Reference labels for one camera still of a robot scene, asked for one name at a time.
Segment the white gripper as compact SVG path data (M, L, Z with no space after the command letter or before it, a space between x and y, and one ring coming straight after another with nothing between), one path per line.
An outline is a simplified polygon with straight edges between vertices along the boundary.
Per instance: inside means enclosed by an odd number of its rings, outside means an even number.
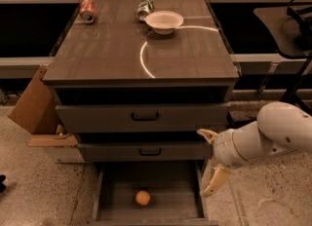
M214 157L221 164L213 167L213 176L204 188L203 195L205 197L215 194L228 181L231 171L226 167L234 167L241 161L241 157L234 146L233 132L232 129L220 134L207 129L197 130L197 133L204 137L208 143L214 145Z

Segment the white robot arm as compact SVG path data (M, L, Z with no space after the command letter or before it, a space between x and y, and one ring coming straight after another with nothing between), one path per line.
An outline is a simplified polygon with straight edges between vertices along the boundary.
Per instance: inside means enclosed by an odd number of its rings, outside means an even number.
M213 147L213 175L203 191L205 197L226 183L231 169L255 159L312 153L312 116L285 102L264 105L254 122L239 129L220 133L199 129L197 133Z

